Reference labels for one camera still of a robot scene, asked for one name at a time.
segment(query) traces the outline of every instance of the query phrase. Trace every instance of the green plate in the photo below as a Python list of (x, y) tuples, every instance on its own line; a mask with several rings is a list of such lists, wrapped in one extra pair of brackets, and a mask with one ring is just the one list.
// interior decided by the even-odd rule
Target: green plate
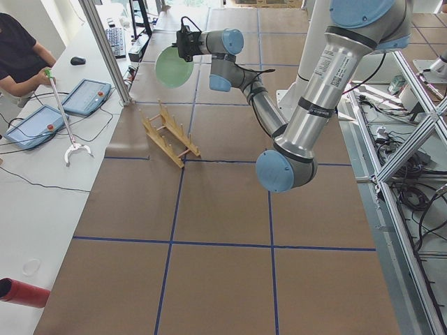
[(187, 63), (179, 57), (176, 47), (167, 47), (155, 63), (156, 78), (166, 87), (182, 86), (191, 77), (193, 62)]

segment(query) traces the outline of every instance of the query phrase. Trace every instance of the red cylinder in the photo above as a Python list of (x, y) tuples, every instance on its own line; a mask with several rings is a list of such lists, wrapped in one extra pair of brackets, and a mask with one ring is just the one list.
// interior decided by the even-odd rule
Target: red cylinder
[(47, 304), (50, 291), (14, 279), (0, 280), (0, 300), (13, 304), (43, 308)]

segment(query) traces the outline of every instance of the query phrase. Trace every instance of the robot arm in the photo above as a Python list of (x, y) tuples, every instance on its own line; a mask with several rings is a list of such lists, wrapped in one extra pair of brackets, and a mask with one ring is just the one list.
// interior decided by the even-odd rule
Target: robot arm
[(243, 47), (240, 31), (191, 33), (182, 24), (177, 47), (186, 61), (195, 54), (212, 55), (211, 89), (235, 87), (247, 97), (274, 147), (259, 156), (256, 173), (266, 189), (284, 192), (314, 178), (318, 166), (314, 144), (360, 60), (371, 52), (408, 44), (412, 7), (412, 0), (332, 0), (326, 47), (289, 122), (268, 97), (259, 73), (235, 64)]

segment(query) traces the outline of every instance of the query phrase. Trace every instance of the white desk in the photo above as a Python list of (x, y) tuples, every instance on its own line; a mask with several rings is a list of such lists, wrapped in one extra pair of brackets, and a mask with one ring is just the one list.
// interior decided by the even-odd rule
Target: white desk
[[(70, 65), (73, 56), (87, 60), (83, 66)], [(120, 59), (119, 67), (124, 74), (129, 61)], [(94, 40), (85, 24), (73, 42), (66, 48), (52, 69), (57, 79), (58, 91), (71, 91), (82, 78), (110, 82), (111, 77)], [(36, 94), (51, 92), (50, 87), (40, 87)], [(43, 103), (57, 107), (51, 96), (40, 98)], [(31, 114), (40, 106), (37, 100), (27, 103), (20, 116)], [(1, 155), (14, 151), (14, 145), (0, 147), (2, 167), (28, 180), (45, 185), (90, 190), (103, 160), (105, 147), (110, 141), (119, 114), (122, 111), (119, 96), (115, 92), (103, 105), (114, 114), (108, 127), (88, 144), (94, 157), (86, 151), (71, 155), (71, 166), (64, 162), (65, 151), (70, 146), (68, 136), (57, 135), (48, 143), (33, 151)], [(98, 110), (88, 119), (72, 127), (73, 133), (85, 139), (93, 138), (110, 118)], [(0, 170), (0, 276), (11, 277), (47, 289), (52, 288), (73, 231), (87, 201), (88, 193), (65, 191), (32, 186), (27, 182)], [(40, 260), (40, 269), (32, 276), (25, 276), (23, 266), (31, 259)], [(36, 328), (42, 309), (0, 303), (0, 334), (30, 335)]]

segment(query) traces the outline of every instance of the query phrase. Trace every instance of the electronic equipment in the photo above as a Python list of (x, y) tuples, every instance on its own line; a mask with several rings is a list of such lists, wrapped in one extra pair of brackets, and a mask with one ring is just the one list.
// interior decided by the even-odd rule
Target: electronic equipment
[(97, 110), (107, 99), (112, 85), (107, 82), (83, 79), (62, 102), (64, 111), (87, 116)]
[(112, 19), (111, 17), (108, 17), (108, 18), (107, 18), (107, 25), (108, 25), (110, 28), (113, 28), (113, 27), (115, 27), (115, 21), (113, 21), (113, 19)]
[(32, 149), (45, 142), (64, 126), (61, 113), (43, 105), (19, 124), (12, 126), (4, 137), (21, 149)]
[(129, 59), (138, 63), (145, 54), (148, 42), (149, 36), (145, 34), (141, 35), (129, 50)]
[(110, 27), (105, 30), (105, 36), (109, 41), (115, 58), (126, 57), (126, 43), (124, 42), (124, 29), (121, 27)]
[(85, 58), (74, 56), (72, 59), (70, 59), (71, 65), (84, 65), (85, 64)]

